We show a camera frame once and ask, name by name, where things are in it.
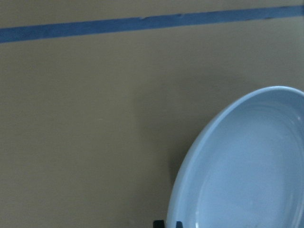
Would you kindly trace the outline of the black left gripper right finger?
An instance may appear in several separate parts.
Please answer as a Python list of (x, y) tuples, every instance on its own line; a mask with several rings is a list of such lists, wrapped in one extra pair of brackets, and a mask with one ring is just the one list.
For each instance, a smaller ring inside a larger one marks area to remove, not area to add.
[(183, 228), (183, 223), (181, 221), (176, 221), (175, 227), (176, 228)]

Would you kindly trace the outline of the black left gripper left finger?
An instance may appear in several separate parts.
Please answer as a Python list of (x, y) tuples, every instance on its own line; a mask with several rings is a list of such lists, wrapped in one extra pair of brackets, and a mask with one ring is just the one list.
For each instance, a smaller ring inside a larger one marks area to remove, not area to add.
[(165, 228), (164, 220), (154, 220), (152, 224), (153, 228)]

